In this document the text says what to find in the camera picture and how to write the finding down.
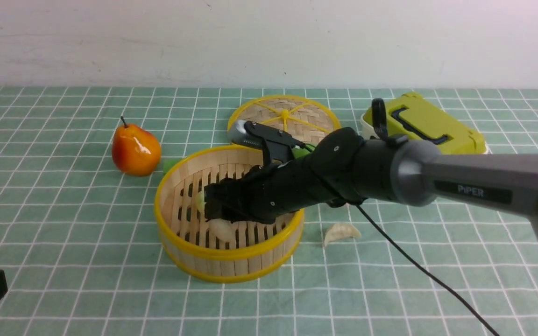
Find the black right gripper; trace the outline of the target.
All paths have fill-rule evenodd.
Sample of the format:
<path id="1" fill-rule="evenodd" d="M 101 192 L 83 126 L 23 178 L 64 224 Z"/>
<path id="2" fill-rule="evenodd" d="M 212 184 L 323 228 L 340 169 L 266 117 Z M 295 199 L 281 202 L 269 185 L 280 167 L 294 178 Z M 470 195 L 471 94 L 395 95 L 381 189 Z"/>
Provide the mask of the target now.
<path id="1" fill-rule="evenodd" d="M 344 198 L 335 183 L 327 181 L 329 172 L 334 172 L 331 164 L 312 156 L 254 166 L 246 173 L 246 182 L 226 178 L 203 188 L 204 217 L 271 224 L 276 217 L 320 203 L 339 208 Z"/>

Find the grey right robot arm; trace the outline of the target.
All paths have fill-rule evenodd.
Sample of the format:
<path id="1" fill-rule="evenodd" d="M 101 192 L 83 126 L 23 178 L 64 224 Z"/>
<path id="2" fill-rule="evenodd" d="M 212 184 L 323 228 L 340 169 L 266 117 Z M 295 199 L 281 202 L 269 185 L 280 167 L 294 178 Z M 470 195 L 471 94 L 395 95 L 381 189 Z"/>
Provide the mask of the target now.
<path id="1" fill-rule="evenodd" d="M 207 220 L 271 224 L 320 203 L 421 207 L 440 196 L 524 217 L 538 240 L 538 154 L 442 154 L 425 140 L 384 133 L 366 140 L 349 127 L 310 145 L 250 122 L 236 142 L 260 149 L 262 164 L 203 187 Z"/>

